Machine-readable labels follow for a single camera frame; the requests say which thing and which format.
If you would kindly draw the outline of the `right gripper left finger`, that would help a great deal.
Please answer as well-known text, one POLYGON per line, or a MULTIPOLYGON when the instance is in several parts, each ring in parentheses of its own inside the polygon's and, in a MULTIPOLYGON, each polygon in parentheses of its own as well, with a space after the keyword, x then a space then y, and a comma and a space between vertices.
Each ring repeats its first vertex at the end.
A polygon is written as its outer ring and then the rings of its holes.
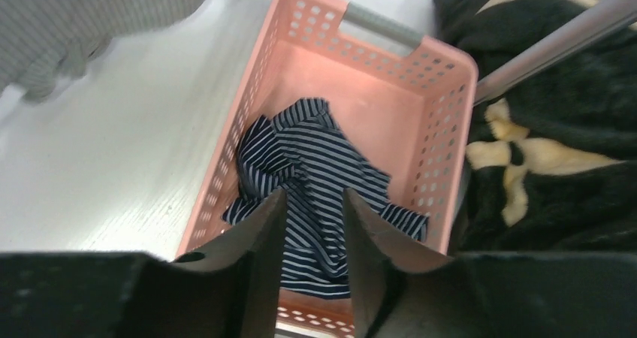
POLYGON ((142 252, 5 253, 3 337, 272 337, 287 200, 163 261, 142 252))

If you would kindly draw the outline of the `navy striped underwear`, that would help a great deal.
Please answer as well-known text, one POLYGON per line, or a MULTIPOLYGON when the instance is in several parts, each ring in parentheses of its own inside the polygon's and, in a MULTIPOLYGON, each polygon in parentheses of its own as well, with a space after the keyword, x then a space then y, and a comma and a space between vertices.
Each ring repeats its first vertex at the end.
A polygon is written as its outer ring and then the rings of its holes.
POLYGON ((236 225, 277 189, 287 196, 280 285, 325 300, 350 295, 343 192, 354 189, 399 231, 420 240, 428 216, 390 202, 391 178, 356 150, 322 98, 258 117, 237 148, 238 197, 223 213, 236 225))

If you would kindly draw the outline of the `grey striped underwear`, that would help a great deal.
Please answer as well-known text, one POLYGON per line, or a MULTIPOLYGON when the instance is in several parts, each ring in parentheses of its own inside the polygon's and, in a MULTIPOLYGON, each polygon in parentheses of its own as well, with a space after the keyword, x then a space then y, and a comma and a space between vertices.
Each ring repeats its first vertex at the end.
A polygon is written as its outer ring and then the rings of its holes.
POLYGON ((204 1, 1 0, 1 88, 45 101, 60 77, 84 77, 113 39, 177 24, 204 1))

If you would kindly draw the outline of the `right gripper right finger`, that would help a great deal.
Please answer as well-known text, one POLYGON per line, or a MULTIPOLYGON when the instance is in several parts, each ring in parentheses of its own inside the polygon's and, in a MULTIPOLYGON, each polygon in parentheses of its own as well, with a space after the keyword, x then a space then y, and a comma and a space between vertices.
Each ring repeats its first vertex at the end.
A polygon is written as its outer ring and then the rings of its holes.
POLYGON ((440 254, 343 194, 357 337, 634 337, 636 257, 440 254))

